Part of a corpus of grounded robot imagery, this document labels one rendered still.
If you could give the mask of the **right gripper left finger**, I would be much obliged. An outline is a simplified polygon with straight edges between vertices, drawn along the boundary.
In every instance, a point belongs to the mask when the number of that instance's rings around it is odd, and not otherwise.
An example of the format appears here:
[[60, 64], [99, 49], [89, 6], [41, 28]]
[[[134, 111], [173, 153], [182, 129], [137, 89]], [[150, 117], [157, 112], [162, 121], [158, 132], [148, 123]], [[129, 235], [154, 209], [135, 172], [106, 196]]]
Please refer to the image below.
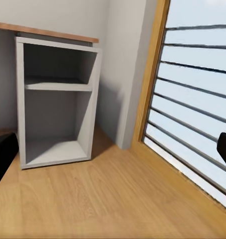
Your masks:
[[0, 136], [0, 181], [19, 151], [14, 132]]

